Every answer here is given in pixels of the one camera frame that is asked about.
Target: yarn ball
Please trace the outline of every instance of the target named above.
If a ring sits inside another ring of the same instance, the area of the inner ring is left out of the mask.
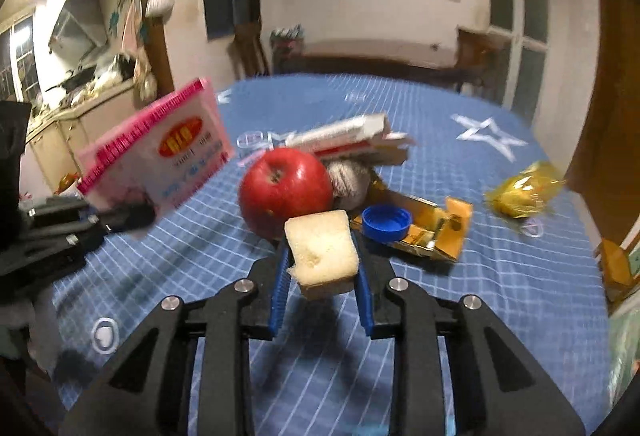
[[[371,183],[369,169],[352,160],[330,161],[326,169],[334,186],[334,208],[353,210],[364,203]]]

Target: white star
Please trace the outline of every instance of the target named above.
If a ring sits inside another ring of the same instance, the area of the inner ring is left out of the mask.
[[[273,145],[274,147],[280,147],[280,146],[286,146],[287,145],[287,141],[289,141],[291,138],[293,138],[293,136],[296,135],[296,132],[286,132],[284,134],[276,134],[274,132],[268,132],[267,133],[267,140],[269,141],[269,143],[271,145]]]
[[[527,145],[526,141],[519,140],[510,134],[501,131],[493,118],[487,118],[483,122],[479,122],[467,118],[466,116],[454,114],[451,119],[457,121],[463,127],[466,127],[466,131],[458,136],[458,140],[485,141],[500,152],[500,154],[507,158],[511,163],[515,161],[516,156],[511,152],[510,146],[522,147]],[[478,134],[480,130],[486,129],[487,127],[489,127],[490,131],[498,137],[496,138],[488,134]]]
[[[233,89],[226,89],[217,93],[216,98],[218,100],[218,103],[229,103],[231,101],[229,100],[229,95],[231,95],[233,91]]]

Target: red apple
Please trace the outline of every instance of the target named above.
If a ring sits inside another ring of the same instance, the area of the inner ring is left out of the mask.
[[[324,165],[307,152],[281,147],[247,170],[238,190],[240,212],[252,232],[279,239],[287,219],[331,210],[334,190]]]

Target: table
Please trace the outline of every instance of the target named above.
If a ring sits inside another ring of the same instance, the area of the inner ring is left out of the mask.
[[[304,45],[301,51],[274,52],[277,74],[350,73],[380,76],[460,89],[477,78],[474,70],[457,64],[456,51],[438,44],[402,40],[324,40]]]
[[[394,130],[417,141],[402,167],[380,170],[389,186],[441,205],[447,195],[474,205],[460,262],[425,262],[423,270],[399,254],[392,259],[396,273],[437,297],[480,295],[558,384],[588,432],[595,429],[607,409],[607,314],[570,196],[563,192],[553,202],[554,213],[540,216],[542,231],[533,233],[538,237],[512,230],[483,203],[485,191],[544,158],[518,117],[478,99],[367,76],[245,80],[218,101],[232,139],[386,112]],[[84,270],[55,285],[65,340],[56,381],[66,406],[108,358],[92,348],[92,327],[101,318],[112,319],[120,338],[126,337],[164,296],[193,301],[212,295],[271,253],[239,216],[236,189],[243,173],[231,161],[144,239],[108,238]],[[277,339],[252,341],[250,347],[257,434],[383,434],[392,355],[391,342],[364,335],[353,294],[308,302],[292,286]],[[199,374],[196,363],[192,400]],[[444,383],[449,390],[447,374]],[[452,416],[450,401],[447,413]]]

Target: orange object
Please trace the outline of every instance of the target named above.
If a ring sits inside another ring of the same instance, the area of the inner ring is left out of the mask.
[[[61,194],[66,191],[72,184],[80,179],[80,173],[76,172],[75,174],[69,173],[66,176],[62,176],[60,178],[60,183],[58,184],[58,189],[56,190],[56,194]]]
[[[443,210],[420,197],[390,191],[374,171],[371,171],[371,176],[372,183],[364,204],[350,214],[351,228],[362,231],[362,211],[366,207],[380,203],[395,205],[408,210],[414,222],[402,241],[389,246],[418,257],[450,262],[458,260],[471,223],[473,206],[470,203],[447,197],[446,210]]]
[[[163,158],[170,158],[176,154],[186,150],[194,139],[202,130],[202,118],[192,116],[180,123],[177,123],[172,129],[164,135],[158,154]]]
[[[628,253],[612,241],[602,239],[594,256],[600,256],[598,265],[609,301],[609,311],[613,313],[636,286],[640,285],[640,275],[634,276],[631,273]]]

